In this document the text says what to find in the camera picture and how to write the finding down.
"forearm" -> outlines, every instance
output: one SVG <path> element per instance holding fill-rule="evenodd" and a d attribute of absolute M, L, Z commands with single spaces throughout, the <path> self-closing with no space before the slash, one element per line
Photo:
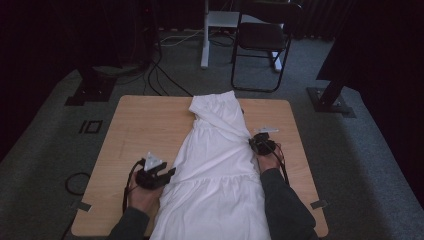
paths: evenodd
<path fill-rule="evenodd" d="M 149 216 L 135 208 L 128 207 L 118 224 L 112 229 L 107 240 L 134 240 L 142 239 L 147 225 L 149 224 Z"/>
<path fill-rule="evenodd" d="M 318 239 L 315 219 L 282 177 L 273 168 L 261 174 L 265 193 L 265 213 L 273 240 Z"/>

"black cable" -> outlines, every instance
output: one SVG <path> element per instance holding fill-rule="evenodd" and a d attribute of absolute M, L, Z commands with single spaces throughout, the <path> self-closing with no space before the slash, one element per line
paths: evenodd
<path fill-rule="evenodd" d="M 274 152 L 274 149 L 272 149 L 265 141 L 261 141 L 264 145 L 265 145 L 265 147 L 267 147 L 271 152 L 272 152 L 272 154 L 274 154 L 274 156 L 277 158 L 277 160 L 278 160 L 278 162 L 280 163 L 280 168 L 281 168 L 281 170 L 283 171 L 283 176 L 284 176 L 284 181 L 286 182 L 286 184 L 288 185 L 288 186 L 290 186 L 290 182 L 289 182 L 289 177 L 288 177 L 288 175 L 287 175 L 287 170 L 286 170 L 286 159 L 284 158 L 284 153 L 283 153 L 283 150 L 281 149 L 281 147 L 280 146 L 278 146 L 277 144 L 275 144 L 277 147 L 278 147 L 278 149 L 280 149 L 280 152 L 281 152 L 281 155 L 283 156 L 283 159 L 281 159 L 275 152 Z"/>
<path fill-rule="evenodd" d="M 134 170 L 135 170 L 135 168 L 137 167 L 137 165 L 138 164 L 140 164 L 141 165 L 141 160 L 140 161 L 138 161 L 138 162 L 136 162 L 135 164 L 134 164 L 134 166 L 131 168 L 131 171 L 130 171 L 130 173 L 129 173 L 129 175 L 128 175 L 128 180 L 127 180 L 127 185 L 125 186 L 125 189 L 124 189 L 124 198 L 123 198 L 123 200 L 122 200 L 122 213 L 123 212 L 125 212 L 125 210 L 127 209 L 127 206 L 128 206 L 128 203 L 127 203 L 127 201 L 128 201 L 128 194 L 132 191 L 132 190 L 134 190 L 135 189 L 135 187 L 133 188 L 133 189 L 130 189 L 130 182 L 131 182 L 131 178 L 132 178 L 132 175 L 133 175 L 133 173 L 134 173 Z"/>

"wooden table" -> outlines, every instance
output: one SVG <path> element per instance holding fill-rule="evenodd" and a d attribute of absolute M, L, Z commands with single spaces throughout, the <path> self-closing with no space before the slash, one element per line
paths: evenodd
<path fill-rule="evenodd" d="M 122 216 L 123 191 L 132 166 L 147 152 L 168 162 L 171 168 L 177 153 L 192 129 L 194 114 L 188 108 L 192 98 L 123 96 L 107 132 L 83 203 L 90 210 L 78 210 L 72 225 L 76 236 L 107 236 Z M 315 217 L 318 236 L 328 234 L 321 208 L 310 203 L 319 200 L 290 104 L 285 100 L 239 99 L 247 128 L 278 128 L 271 139 L 282 144 L 291 187 Z M 148 213 L 146 236 L 153 230 L 155 209 Z"/>

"power cord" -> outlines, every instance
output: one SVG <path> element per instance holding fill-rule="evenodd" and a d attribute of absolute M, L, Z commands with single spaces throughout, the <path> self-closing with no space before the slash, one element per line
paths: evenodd
<path fill-rule="evenodd" d="M 282 159 L 274 152 L 274 149 L 271 148 L 271 146 L 269 146 L 269 144 L 267 143 L 267 141 L 260 141 L 269 151 L 271 151 L 272 154 L 274 154 L 274 156 L 277 158 L 278 163 L 280 164 L 280 168 L 283 171 L 283 176 L 284 176 L 284 182 L 290 186 L 290 182 L 289 182 L 289 177 L 287 175 L 287 170 L 286 170 L 286 159 L 284 158 L 284 153 L 283 150 L 281 149 L 280 146 L 278 146 L 277 144 L 275 144 L 276 147 L 278 147 L 278 149 L 280 150 L 281 156 L 283 157 Z"/>

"white garment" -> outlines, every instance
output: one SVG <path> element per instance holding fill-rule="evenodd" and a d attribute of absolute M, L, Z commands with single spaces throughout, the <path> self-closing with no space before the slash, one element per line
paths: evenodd
<path fill-rule="evenodd" d="M 270 239 L 250 134 L 234 92 L 195 96 L 189 110 L 196 120 L 150 239 Z"/>

